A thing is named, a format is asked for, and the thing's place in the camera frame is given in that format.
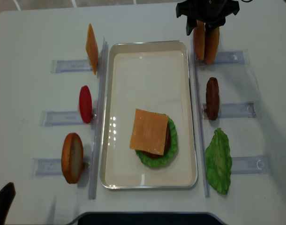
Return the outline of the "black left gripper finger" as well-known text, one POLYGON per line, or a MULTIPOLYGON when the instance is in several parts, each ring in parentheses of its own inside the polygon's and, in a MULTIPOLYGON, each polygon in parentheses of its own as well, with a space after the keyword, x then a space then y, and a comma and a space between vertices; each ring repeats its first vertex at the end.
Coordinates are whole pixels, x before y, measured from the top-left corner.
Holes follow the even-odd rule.
POLYGON ((9 209, 16 195, 14 183, 9 182, 0 191, 0 225, 4 225, 9 209))

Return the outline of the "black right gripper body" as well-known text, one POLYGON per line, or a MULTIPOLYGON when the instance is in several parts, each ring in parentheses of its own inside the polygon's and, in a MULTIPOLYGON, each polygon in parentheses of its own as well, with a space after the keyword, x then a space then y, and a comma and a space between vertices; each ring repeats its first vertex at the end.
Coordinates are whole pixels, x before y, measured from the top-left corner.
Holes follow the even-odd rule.
POLYGON ((181 15, 204 23, 214 23, 225 19, 240 10, 239 2, 234 0, 186 0, 176 6, 176 17, 181 15))

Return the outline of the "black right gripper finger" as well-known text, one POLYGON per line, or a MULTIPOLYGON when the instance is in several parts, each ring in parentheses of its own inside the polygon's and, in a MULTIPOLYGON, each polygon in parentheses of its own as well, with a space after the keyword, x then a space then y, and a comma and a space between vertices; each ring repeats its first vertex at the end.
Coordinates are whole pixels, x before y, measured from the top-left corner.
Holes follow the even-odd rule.
POLYGON ((197 27, 197 20, 195 18, 188 18, 186 24, 186 34, 189 36, 193 29, 197 27))
POLYGON ((212 32, 214 29, 223 26, 226 22, 225 21, 217 21, 214 23, 206 23, 205 24, 205 31, 212 32))

